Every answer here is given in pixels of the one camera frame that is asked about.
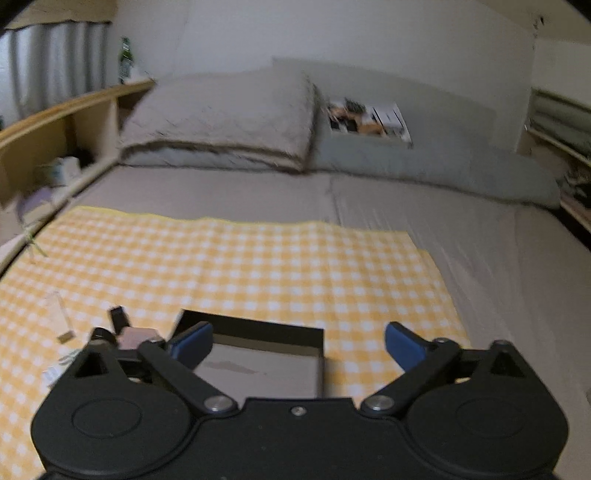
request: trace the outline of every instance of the magazine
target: magazine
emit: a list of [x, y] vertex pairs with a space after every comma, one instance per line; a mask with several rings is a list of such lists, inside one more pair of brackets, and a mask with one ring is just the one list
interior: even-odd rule
[[332, 132], [385, 138], [408, 148], [413, 144], [396, 103], [374, 106], [344, 98], [329, 100], [326, 112]]

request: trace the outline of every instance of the gray curtain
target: gray curtain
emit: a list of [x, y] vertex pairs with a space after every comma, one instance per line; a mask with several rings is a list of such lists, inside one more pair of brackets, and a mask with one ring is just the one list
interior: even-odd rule
[[0, 37], [0, 115], [5, 127], [105, 87], [109, 24], [64, 22]]

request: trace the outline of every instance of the gingham tablecloth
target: gingham tablecloth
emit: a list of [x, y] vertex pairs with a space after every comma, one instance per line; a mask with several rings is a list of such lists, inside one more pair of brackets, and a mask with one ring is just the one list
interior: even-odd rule
[[[467, 338], [439, 271], [406, 232], [173, 220], [77, 207], [37, 237], [0, 281], [0, 478], [41, 463], [30, 421], [47, 394], [41, 373], [107, 311], [167, 336], [181, 309], [325, 329], [327, 391], [356, 401], [401, 374], [384, 351], [397, 320], [431, 339]], [[60, 345], [44, 299], [58, 291], [76, 338]]]

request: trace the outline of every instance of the storage shelf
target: storage shelf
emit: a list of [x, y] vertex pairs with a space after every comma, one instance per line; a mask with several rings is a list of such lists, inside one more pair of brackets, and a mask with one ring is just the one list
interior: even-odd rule
[[[35, 235], [56, 213], [119, 160], [119, 100], [129, 108], [154, 86], [152, 80], [88, 93], [31, 115], [0, 132], [0, 202], [34, 187], [34, 170], [75, 148], [96, 159], [66, 187], [53, 189], [52, 212], [28, 227]], [[0, 245], [0, 274], [27, 245], [24, 233]]]
[[27, 118], [6, 127], [0, 132], [0, 148], [6, 147], [16, 139], [21, 138], [33, 130], [39, 129], [44, 125], [50, 124], [56, 120], [64, 118], [82, 109], [97, 105], [110, 99], [116, 99], [123, 95], [130, 95], [136, 92], [149, 90], [154, 85], [152, 80], [143, 80], [137, 83], [127, 85], [117, 85], [98, 92], [87, 93], [79, 97], [68, 100], [67, 102], [55, 105], [42, 112], [35, 113]]
[[571, 157], [576, 158], [577, 160], [583, 162], [585, 165], [587, 165], [588, 167], [591, 168], [591, 160], [589, 160], [587, 157], [585, 157], [584, 155], [582, 155], [581, 153], [577, 152], [576, 150], [573, 150], [572, 148], [570, 148], [568, 145], [563, 144], [561, 141], [556, 140], [555, 138], [540, 132], [539, 130], [536, 130], [535, 128], [532, 127], [525, 127], [525, 130], [533, 135], [534, 137], [537, 137], [541, 140], [544, 140], [552, 145], [554, 145], [555, 147], [561, 149], [562, 151], [568, 153]]
[[575, 204], [575, 202], [574, 199], [571, 201], [562, 199], [560, 206], [591, 233], [591, 210], [585, 209], [582, 205]]
[[[53, 189], [51, 195], [51, 202], [53, 208], [51, 213], [42, 220], [30, 225], [28, 230], [32, 235], [35, 235], [48, 222], [48, 220], [57, 212], [59, 212], [68, 203], [69, 199], [84, 190], [89, 184], [95, 181], [103, 173], [113, 167], [119, 160], [119, 157], [104, 158], [95, 162], [90, 167], [82, 170], [82, 175], [77, 178], [72, 184], [66, 187], [59, 187]], [[0, 274], [3, 272], [10, 262], [18, 255], [18, 253], [27, 245], [27, 239], [24, 233], [17, 235], [8, 242], [0, 245]]]

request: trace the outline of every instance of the ceiling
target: ceiling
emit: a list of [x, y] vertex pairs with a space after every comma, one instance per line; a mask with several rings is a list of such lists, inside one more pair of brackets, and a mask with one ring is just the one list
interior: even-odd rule
[[591, 22], [566, 0], [477, 0], [524, 28], [534, 31], [534, 20], [544, 17], [541, 38], [591, 44]]

